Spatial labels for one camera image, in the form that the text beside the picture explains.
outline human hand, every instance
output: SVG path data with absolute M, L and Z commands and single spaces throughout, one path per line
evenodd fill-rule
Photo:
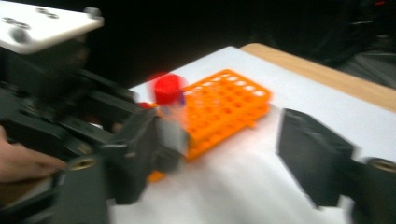
M 66 163 L 47 154 L 10 144 L 0 126 L 0 183 L 43 178 L 64 169 Z

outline orange test tube rack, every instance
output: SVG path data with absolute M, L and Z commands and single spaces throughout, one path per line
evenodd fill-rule
M 186 161 L 193 161 L 234 133 L 254 128 L 270 110 L 272 93 L 230 69 L 183 89 L 186 129 L 190 135 Z M 153 173 L 150 181 L 162 174 Z

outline small vial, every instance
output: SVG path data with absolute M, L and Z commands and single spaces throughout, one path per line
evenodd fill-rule
M 164 146 L 186 155 L 188 135 L 182 87 L 183 78 L 173 74 L 157 78 L 152 85 L 161 117 L 158 127 L 160 141 Z

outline screw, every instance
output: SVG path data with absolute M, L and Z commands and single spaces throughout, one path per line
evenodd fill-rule
M 47 14 L 48 11 L 42 7 L 38 7 L 35 9 L 38 13 Z
M 13 24 L 17 22 L 16 20 L 10 18 L 10 17 L 3 17 L 3 22 L 8 23 L 8 24 Z
M 20 28 L 22 28 L 23 30 L 29 30 L 30 29 L 30 26 L 28 25 L 28 24 L 26 24 L 26 23 L 23 23 L 23 22 L 15 22 L 14 23 L 16 26 L 18 26 L 18 27 L 20 27 Z
M 59 16 L 54 13 L 47 13 L 46 15 L 51 19 L 59 19 Z

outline red cap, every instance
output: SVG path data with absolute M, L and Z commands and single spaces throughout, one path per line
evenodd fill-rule
M 154 85 L 155 101 L 158 105 L 169 105 L 180 99 L 182 94 L 182 78 L 170 74 L 159 77 Z

